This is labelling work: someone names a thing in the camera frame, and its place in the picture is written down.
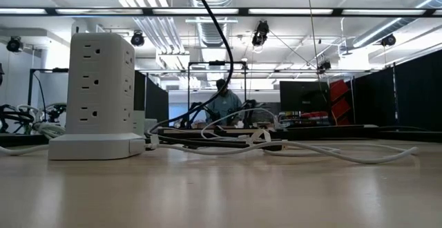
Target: desk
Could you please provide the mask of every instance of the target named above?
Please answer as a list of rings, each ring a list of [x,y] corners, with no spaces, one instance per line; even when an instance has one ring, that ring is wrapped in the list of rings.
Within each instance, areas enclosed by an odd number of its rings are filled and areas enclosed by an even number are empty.
[[[0,227],[442,227],[441,144],[374,142],[421,154],[374,166],[261,151],[0,157]],[[366,150],[346,153],[390,154]]]

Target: ceiling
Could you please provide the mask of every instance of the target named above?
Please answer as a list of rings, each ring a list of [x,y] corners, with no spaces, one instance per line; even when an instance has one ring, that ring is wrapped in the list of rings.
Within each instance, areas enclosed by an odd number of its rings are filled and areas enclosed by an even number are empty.
[[[414,8],[422,0],[311,0],[314,8]],[[121,7],[118,0],[0,0],[3,6],[16,7]],[[172,7],[189,7],[189,0],[168,0]],[[233,7],[267,7],[267,8],[305,8],[309,7],[309,0],[233,0]],[[174,22],[181,36],[184,47],[190,51],[191,61],[202,60],[200,42],[196,25],[187,23],[191,17],[175,17]],[[229,43],[233,48],[233,57],[236,61],[247,58],[249,68],[255,69],[299,69],[309,68],[306,60],[316,65],[316,54],[324,54],[331,62],[332,68],[342,68],[338,56],[338,46],[330,46],[342,39],[357,37],[380,23],[384,18],[350,17],[343,20],[343,32],[341,31],[341,18],[333,17],[270,17],[267,18],[270,31],[269,38],[264,44],[261,53],[254,53],[250,38],[257,23],[258,17],[238,17],[237,23],[230,24]],[[59,37],[70,41],[72,24],[76,19],[67,17],[0,17],[0,28],[43,28]],[[126,33],[127,39],[134,30],[139,29],[130,17],[102,17],[88,18],[90,25],[99,24],[106,31]],[[425,53],[427,48],[439,49],[442,43],[440,19],[418,19],[397,30],[394,36],[396,45],[382,47],[369,45],[364,47],[368,53],[368,68],[382,68],[392,62],[400,62],[408,57]],[[142,47],[136,48],[138,57],[155,58],[156,49],[147,39]],[[153,61],[140,62],[138,68],[158,68]],[[255,73],[252,77],[267,78],[267,74]],[[295,73],[279,74],[278,77],[315,77],[315,75],[298,75]],[[162,80],[177,80],[173,77],[163,77]]]

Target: black metal frame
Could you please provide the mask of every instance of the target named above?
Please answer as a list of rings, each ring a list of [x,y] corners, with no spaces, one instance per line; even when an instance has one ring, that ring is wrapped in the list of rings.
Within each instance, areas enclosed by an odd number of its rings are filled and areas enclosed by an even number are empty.
[[[34,73],[35,72],[43,72],[43,73],[68,73],[68,68],[54,68],[54,69],[42,69],[42,68],[31,68],[29,70],[29,87],[28,87],[28,105],[32,103],[32,84],[34,82]]]
[[[43,9],[46,11],[46,14],[19,14],[19,13],[2,13],[0,17],[208,17],[209,14],[207,12],[195,14],[195,13],[158,13],[157,10],[182,10],[182,9],[190,9],[190,8],[54,8],[54,7],[0,7],[1,9]],[[226,8],[212,8],[212,10],[222,10]],[[436,10],[440,10],[438,8],[312,8],[313,12],[310,14],[310,11],[304,11],[302,14],[251,14],[249,13],[250,9],[259,10],[259,9],[281,9],[281,10],[310,10],[310,8],[234,8],[238,9],[238,12],[232,14],[217,14],[214,11],[214,15],[216,17],[402,17],[402,18],[442,18],[442,15],[434,15]],[[330,14],[315,14],[315,10],[332,10]],[[84,13],[84,14],[62,14],[59,13],[58,10],[108,10],[109,13]],[[118,13],[119,10],[139,10],[139,14],[124,14]],[[374,14],[347,14],[344,10],[384,10],[386,14],[374,15]],[[420,15],[394,15],[388,14],[388,10],[424,10],[424,12]]]
[[[198,64],[208,64],[210,66],[225,66],[230,62],[225,61],[210,61],[210,62],[189,62],[187,66],[187,109],[191,109],[191,66]],[[244,68],[244,102],[247,100],[247,63],[243,61],[234,61],[233,64],[241,64]]]

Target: wooden table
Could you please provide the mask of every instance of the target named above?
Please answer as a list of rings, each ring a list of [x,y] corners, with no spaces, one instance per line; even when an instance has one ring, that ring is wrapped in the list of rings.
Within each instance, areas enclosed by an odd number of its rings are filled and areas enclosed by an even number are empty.
[[[375,142],[419,146],[421,154],[375,166],[261,151],[0,157],[0,227],[442,227],[442,146]]]

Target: white power strip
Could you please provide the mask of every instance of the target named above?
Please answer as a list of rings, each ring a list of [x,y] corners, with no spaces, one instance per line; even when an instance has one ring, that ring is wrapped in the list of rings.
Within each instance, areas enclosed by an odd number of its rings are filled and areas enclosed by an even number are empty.
[[[108,160],[144,151],[133,133],[135,51],[121,36],[81,33],[70,47],[66,134],[49,160]]]

